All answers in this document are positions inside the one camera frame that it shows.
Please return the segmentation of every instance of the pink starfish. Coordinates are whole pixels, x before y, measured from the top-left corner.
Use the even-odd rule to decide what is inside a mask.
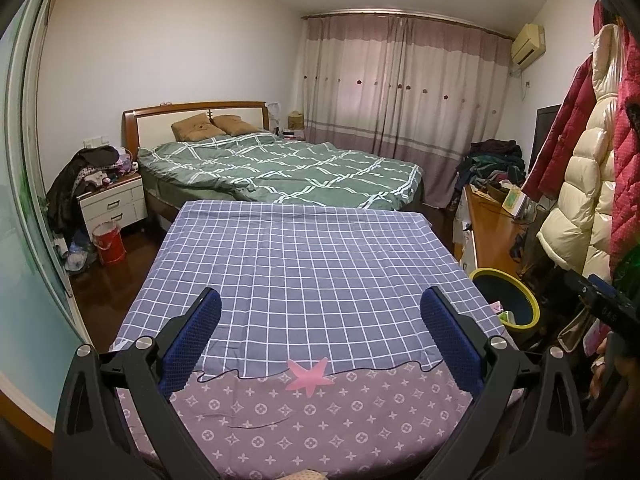
[[[291,359],[287,360],[289,370],[296,376],[296,380],[287,384],[285,390],[299,390],[300,388],[304,388],[308,399],[314,394],[316,386],[320,386],[321,384],[334,384],[331,379],[324,377],[324,369],[326,368],[327,361],[325,357],[319,363],[315,364],[311,370],[307,370],[297,362]]]

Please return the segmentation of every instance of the trash bin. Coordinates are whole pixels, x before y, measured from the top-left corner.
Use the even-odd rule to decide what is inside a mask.
[[[92,232],[92,241],[98,248],[100,263],[113,265],[120,263],[127,255],[120,236],[120,226],[113,221],[103,222]]]
[[[520,280],[498,269],[481,268],[469,276],[489,304],[500,301],[503,310],[513,312],[515,323],[501,320],[510,333],[532,330],[540,320],[540,308],[533,293]]]

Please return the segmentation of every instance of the drawer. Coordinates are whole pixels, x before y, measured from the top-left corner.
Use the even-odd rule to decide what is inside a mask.
[[[96,196],[100,197],[100,200],[95,200],[92,202],[88,202],[87,200],[80,201],[80,208],[82,209],[82,216],[84,217],[84,221],[88,222],[93,218],[97,218],[98,216],[105,215],[107,213],[111,213],[116,211],[116,209],[135,202],[136,200],[144,200],[145,192],[142,187],[142,181],[136,181],[136,186],[127,187],[127,189],[120,190],[121,187],[118,186],[113,190],[107,190],[103,193],[100,193]]]
[[[462,245],[462,258],[460,258],[460,267],[467,275],[471,274],[478,268],[476,261],[476,240],[473,231],[463,232],[464,243]]]
[[[456,219],[460,222],[471,223],[471,214],[469,213],[469,202],[466,200],[466,189],[462,190],[462,195],[460,196],[460,203],[458,204],[458,209],[456,209]]]
[[[133,224],[133,222],[142,220],[143,218],[146,218],[146,205],[144,199],[136,200],[135,202],[110,210],[103,215],[85,221],[85,224],[86,230],[89,232],[89,235],[91,235],[93,230],[103,222],[114,221],[122,228]]]
[[[142,186],[142,178],[140,178],[139,176],[135,178],[129,178],[128,180],[126,180],[126,178],[127,177],[124,177],[125,180],[121,180],[100,192],[89,192],[81,195],[78,197],[78,200],[80,201],[81,205],[88,206],[89,204],[100,202],[100,200],[111,198],[118,193],[124,193],[125,191]]]
[[[460,245],[465,244],[465,229],[468,229],[470,225],[469,222],[459,220],[458,218],[453,219],[453,243]]]

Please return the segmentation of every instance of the wooden floor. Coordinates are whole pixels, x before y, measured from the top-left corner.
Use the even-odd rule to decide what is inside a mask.
[[[433,232],[452,253],[452,214],[429,206],[423,208],[421,213]],[[103,267],[95,262],[87,272],[71,278],[82,320],[98,352],[106,352],[118,334],[162,242],[161,235],[140,228],[123,231],[122,240],[127,250],[122,263]]]

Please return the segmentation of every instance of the wooden headboard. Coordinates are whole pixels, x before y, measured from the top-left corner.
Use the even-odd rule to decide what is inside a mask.
[[[132,153],[133,160],[136,160],[139,148],[154,148],[175,141],[171,130],[173,123],[201,113],[206,113],[209,119],[216,115],[234,114],[253,126],[269,129],[269,113],[261,101],[168,104],[124,112],[122,129],[125,146]]]

